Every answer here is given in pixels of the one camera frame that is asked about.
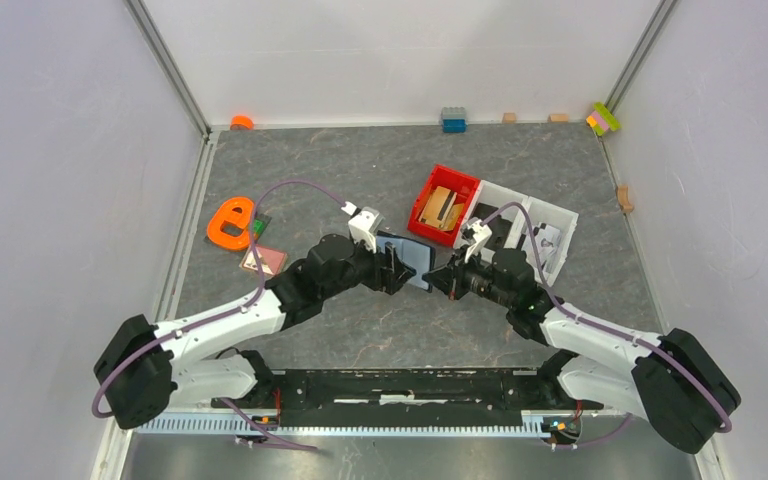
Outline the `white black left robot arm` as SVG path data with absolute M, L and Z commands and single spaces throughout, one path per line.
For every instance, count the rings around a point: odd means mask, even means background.
M 274 381 L 262 358 L 219 351 L 275 334 L 321 313 L 326 300 L 363 285 L 388 295 L 416 274 L 392 244 L 367 246 L 338 234 L 324 236 L 307 255 L 240 299 L 188 317 L 150 323 L 142 314 L 122 322 L 93 372 L 100 387 L 96 417 L 123 429 L 142 426 L 171 405 L 214 398 L 266 405 Z M 102 401 L 110 409 L 100 411 Z

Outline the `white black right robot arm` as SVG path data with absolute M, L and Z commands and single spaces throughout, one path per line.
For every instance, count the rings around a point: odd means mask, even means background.
M 731 428 L 742 398 L 695 336 L 591 318 L 537 281 L 521 250 L 502 249 L 490 262 L 459 250 L 423 278 L 452 300 L 474 294 L 506 308 L 518 335 L 556 349 L 537 382 L 540 400 L 551 408 L 599 403 L 647 421 L 689 454 Z

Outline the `stack of gold credit cards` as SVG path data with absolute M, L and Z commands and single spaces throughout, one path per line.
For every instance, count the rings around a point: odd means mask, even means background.
M 419 222 L 439 231 L 452 231 L 463 208 L 464 203 L 458 200 L 453 190 L 437 186 L 426 201 Z

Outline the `white cards in bin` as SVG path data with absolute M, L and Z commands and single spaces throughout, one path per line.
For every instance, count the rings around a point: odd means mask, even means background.
M 532 232 L 538 246 L 541 266 L 546 269 L 546 264 L 550 263 L 559 251 L 562 232 L 557 227 L 546 223 L 536 225 Z

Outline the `red plastic bin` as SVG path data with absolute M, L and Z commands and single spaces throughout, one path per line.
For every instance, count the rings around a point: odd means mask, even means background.
M 476 177 L 436 164 L 414 202 L 408 231 L 452 247 L 479 185 Z

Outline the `pink wooden block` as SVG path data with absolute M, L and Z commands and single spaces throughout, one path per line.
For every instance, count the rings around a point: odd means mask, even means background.
M 258 244 L 255 252 L 248 251 L 245 254 L 239 267 L 243 270 L 256 272 L 258 270 L 257 262 L 260 262 L 261 271 L 267 277 L 271 277 L 282 272 L 287 258 L 288 255 L 283 251 Z

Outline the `green lego brick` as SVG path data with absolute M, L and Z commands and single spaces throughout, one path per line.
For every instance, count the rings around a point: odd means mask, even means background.
M 269 215 L 257 215 L 250 223 L 251 231 L 255 239 L 258 239 L 268 228 L 272 218 Z

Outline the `blue grey lego block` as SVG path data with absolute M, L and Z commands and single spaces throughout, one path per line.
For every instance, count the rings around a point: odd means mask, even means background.
M 465 133 L 468 127 L 466 109 L 443 107 L 440 112 L 440 124 L 443 133 Z

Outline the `orange letter toy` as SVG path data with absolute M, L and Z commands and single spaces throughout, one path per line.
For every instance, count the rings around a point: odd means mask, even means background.
M 233 252 L 244 251 L 252 243 L 255 204 L 248 197 L 232 197 L 214 213 L 207 225 L 207 238 L 216 246 Z

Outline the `curved wooden arch block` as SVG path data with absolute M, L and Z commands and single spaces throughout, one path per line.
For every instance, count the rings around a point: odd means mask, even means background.
M 630 199 L 630 190 L 627 185 L 619 185 L 616 188 L 616 199 L 623 214 L 630 214 L 634 211 L 634 204 Z

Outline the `orange round toy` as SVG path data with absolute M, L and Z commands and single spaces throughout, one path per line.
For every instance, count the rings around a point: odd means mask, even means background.
M 229 124 L 230 130 L 252 130 L 253 128 L 253 120 L 245 115 L 233 116 Z

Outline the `green pink lego stack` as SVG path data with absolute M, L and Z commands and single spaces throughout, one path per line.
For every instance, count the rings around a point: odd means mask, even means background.
M 616 132 L 621 129 L 619 120 L 601 102 L 593 104 L 593 110 L 586 117 L 585 121 L 598 137 L 603 137 L 607 133 Z

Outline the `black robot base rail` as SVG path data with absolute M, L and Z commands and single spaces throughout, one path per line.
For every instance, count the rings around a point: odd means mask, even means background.
M 288 369 L 235 405 L 283 427 L 508 427 L 524 411 L 598 409 L 532 369 Z

